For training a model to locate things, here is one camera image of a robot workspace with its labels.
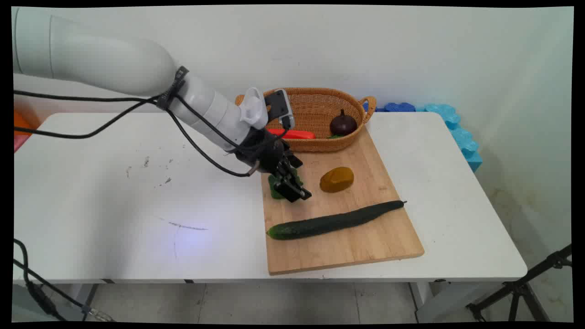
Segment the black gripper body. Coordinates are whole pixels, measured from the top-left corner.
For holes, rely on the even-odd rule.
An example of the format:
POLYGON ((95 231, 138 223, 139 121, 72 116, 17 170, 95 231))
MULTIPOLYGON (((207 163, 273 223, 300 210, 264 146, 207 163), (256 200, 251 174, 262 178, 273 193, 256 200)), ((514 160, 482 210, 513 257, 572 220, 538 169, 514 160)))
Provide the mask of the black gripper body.
POLYGON ((235 150, 235 156, 243 163, 262 173, 272 173, 278 165, 294 163, 294 154, 282 137, 285 133, 274 135, 268 130, 251 130, 246 139, 235 150))

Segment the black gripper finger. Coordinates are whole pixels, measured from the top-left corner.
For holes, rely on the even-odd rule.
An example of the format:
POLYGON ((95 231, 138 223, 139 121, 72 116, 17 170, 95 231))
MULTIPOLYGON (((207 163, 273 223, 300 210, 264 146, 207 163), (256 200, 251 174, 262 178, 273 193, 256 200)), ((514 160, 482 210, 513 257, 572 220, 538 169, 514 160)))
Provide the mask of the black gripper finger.
POLYGON ((293 180, 280 176, 274 176, 274 199, 286 199, 289 202, 295 202, 300 199, 299 190, 295 188, 293 180))
POLYGON ((299 190, 300 198, 307 200, 311 198, 312 193, 303 187, 303 182, 298 174, 298 169, 303 166, 301 159, 297 158, 293 153, 284 153, 286 159, 287 168, 290 169, 292 179, 294 180, 294 186, 299 190))

